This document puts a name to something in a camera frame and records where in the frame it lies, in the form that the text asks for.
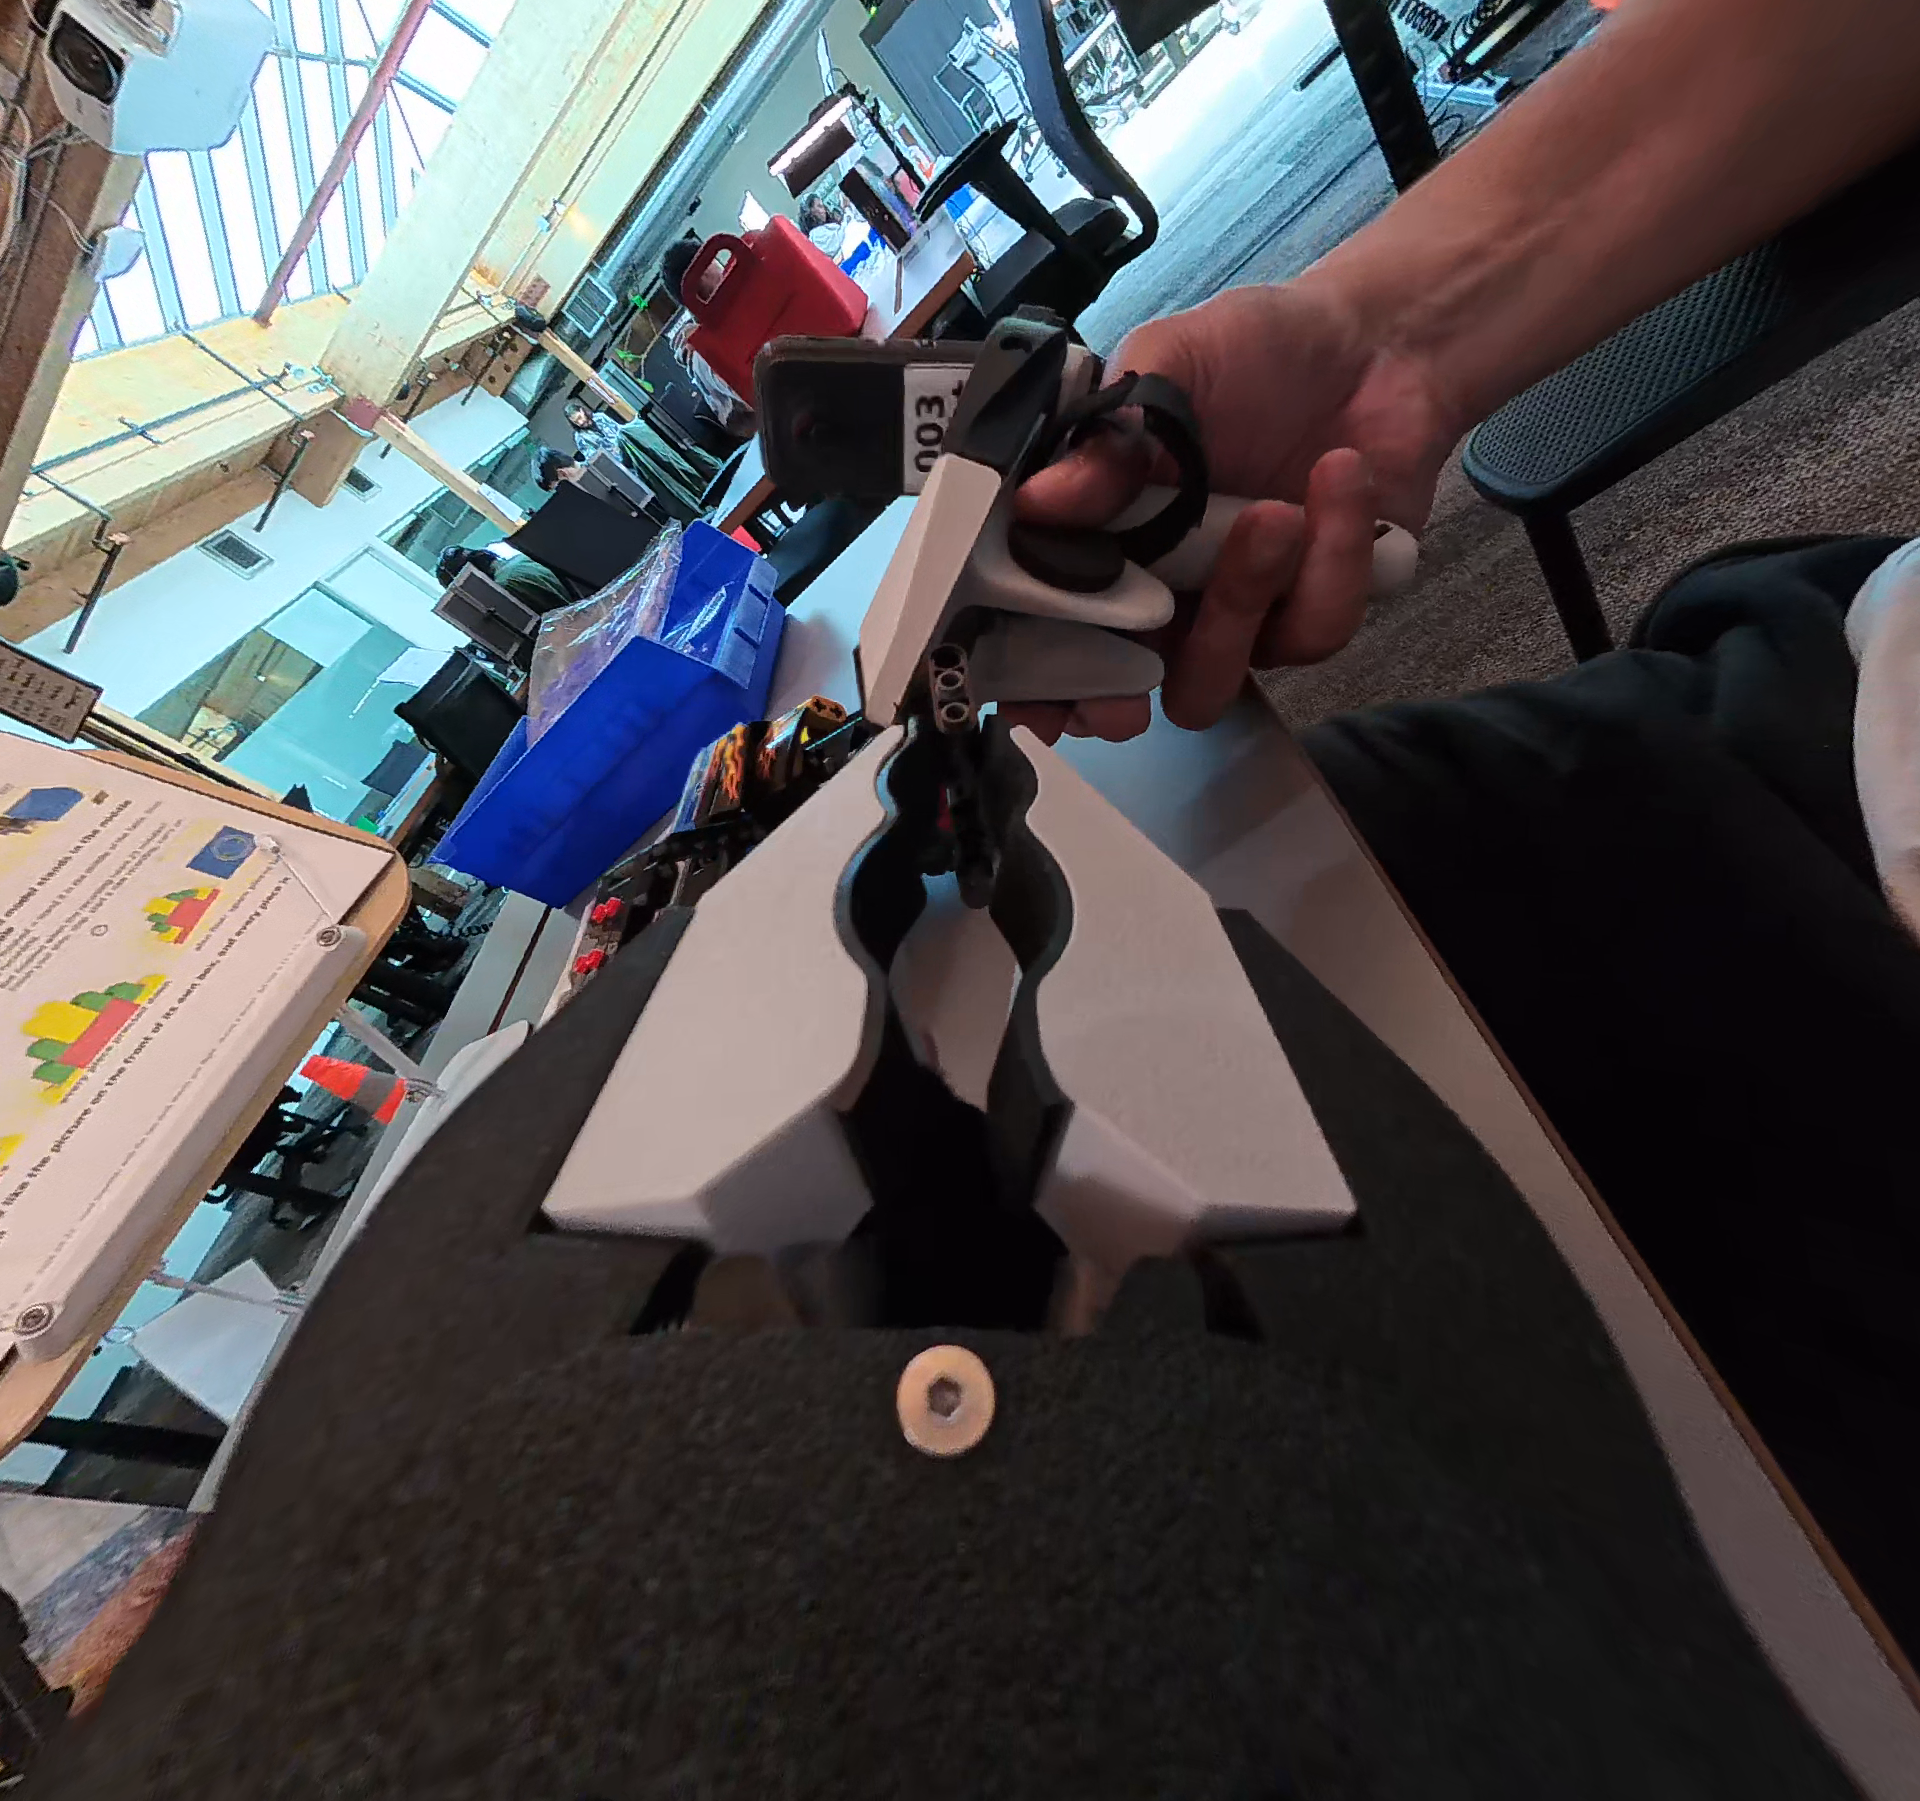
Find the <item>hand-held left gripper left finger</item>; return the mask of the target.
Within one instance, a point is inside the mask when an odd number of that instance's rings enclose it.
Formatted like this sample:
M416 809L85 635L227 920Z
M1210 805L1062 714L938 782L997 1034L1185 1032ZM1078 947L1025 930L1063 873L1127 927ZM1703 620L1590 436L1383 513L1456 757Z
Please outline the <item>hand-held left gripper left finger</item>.
M862 1222L842 1112L877 1066L883 978L842 890L901 743L871 740L691 910L546 1190L556 1230L783 1255Z

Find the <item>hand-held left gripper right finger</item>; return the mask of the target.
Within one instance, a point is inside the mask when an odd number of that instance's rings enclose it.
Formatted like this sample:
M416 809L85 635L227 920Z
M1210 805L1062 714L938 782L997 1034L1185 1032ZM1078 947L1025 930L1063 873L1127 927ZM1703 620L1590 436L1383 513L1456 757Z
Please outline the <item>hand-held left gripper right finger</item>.
M1055 751L985 726L989 916L1019 983L996 1164L1071 1255L1329 1236L1351 1190L1223 916Z

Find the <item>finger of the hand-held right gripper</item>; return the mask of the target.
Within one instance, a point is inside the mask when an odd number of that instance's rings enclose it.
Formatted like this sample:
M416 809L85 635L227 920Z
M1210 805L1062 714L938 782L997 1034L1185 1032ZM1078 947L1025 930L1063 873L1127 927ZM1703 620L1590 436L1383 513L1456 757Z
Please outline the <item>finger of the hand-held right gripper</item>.
M1000 470L972 460L939 460L931 470L856 637L869 724L899 722L1000 491Z

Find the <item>blue black toy brick truck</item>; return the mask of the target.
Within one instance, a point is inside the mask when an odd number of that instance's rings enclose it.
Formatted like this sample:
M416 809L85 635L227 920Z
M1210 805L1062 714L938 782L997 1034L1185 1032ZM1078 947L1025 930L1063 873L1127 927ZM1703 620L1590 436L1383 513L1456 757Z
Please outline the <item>blue black toy brick truck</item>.
M909 701L909 743L924 743L935 782L931 829L914 864L924 877L953 873L965 898L983 903L996 846L979 788L983 737L969 656L969 641L932 645ZM689 764L666 831L624 857L589 894L565 981L594 978L670 910L696 905L877 736L877 726L840 703L808 696L712 740Z

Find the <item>person's right forearm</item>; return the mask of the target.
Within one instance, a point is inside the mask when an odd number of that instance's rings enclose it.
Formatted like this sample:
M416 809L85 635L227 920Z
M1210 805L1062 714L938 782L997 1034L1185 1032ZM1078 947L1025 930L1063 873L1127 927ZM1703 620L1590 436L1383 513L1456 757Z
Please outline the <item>person's right forearm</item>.
M1309 281L1341 444L1431 479L1506 399L1915 143L1915 0L1625 0Z

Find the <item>person's right hand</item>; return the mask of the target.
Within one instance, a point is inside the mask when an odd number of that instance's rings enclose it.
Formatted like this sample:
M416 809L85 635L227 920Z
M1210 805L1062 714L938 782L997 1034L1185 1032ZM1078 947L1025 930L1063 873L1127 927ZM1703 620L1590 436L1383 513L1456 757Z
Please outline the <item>person's right hand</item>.
M1217 493L1243 494L1198 595L1150 642L1164 717L1214 726L1250 674L1346 646L1380 524L1420 534L1500 375L1464 323L1327 274L1236 289L1133 331L1107 361L1183 388Z

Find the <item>red bag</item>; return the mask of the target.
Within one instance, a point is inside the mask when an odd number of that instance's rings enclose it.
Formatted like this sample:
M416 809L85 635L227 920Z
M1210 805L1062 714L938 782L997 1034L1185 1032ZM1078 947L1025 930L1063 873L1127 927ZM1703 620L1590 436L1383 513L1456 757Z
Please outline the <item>red bag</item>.
M725 386L755 406L755 365L773 340L862 335L871 302L803 229L770 217L744 235L712 235L680 281L693 323L687 348Z

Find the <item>clear plastic bag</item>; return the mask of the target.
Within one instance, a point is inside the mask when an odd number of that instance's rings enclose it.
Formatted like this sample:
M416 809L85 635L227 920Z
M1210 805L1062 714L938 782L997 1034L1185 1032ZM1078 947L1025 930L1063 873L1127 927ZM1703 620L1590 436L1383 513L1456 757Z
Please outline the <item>clear plastic bag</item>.
M636 653L636 679L613 698L636 696L644 714L677 704L719 675L749 685L773 621L778 574L765 555L706 522L670 526L641 563L590 599L548 614L535 645L527 740L552 731L564 712Z

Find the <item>blue plastic bin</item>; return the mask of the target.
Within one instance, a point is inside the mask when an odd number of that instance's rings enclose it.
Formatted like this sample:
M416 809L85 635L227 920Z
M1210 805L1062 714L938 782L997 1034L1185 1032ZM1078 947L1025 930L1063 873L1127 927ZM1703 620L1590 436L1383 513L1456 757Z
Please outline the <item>blue plastic bin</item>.
M776 599L749 685L709 675L677 704L644 714L636 653L564 712L541 742L527 722L509 736L489 773L444 829L432 861L481 883L564 907L680 803L696 754L735 726L759 718L770 698L783 633Z

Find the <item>black office chair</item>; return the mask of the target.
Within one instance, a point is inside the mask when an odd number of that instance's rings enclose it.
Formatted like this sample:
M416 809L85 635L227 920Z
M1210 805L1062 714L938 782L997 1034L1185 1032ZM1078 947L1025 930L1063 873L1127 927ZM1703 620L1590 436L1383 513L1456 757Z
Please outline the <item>black office chair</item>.
M1013 120L977 136L931 178L919 221L939 217L957 189L986 197L1021 226L1021 240L972 279L985 325L1049 314L1074 328L1111 279L1154 248L1158 212L1146 193L1110 154L1068 83L1048 0L1008 0L1019 39L1021 83L1038 136L1084 191L1052 210L1006 158Z

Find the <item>black mesh chair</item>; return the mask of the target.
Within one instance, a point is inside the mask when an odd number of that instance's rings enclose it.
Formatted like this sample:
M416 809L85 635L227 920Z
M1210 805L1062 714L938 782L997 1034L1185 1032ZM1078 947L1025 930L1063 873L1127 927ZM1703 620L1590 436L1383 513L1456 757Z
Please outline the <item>black mesh chair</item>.
M1506 401L1461 470L1518 518L1572 658L1613 637L1572 511L1917 296L1917 147Z

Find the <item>person's white shirt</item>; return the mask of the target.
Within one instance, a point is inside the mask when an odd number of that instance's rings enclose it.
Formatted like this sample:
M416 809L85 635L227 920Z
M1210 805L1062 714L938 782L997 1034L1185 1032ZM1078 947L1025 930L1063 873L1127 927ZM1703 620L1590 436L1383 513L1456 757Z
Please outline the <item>person's white shirt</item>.
M1885 901L1917 937L1917 540L1854 597L1845 642L1857 670L1854 763L1860 819Z

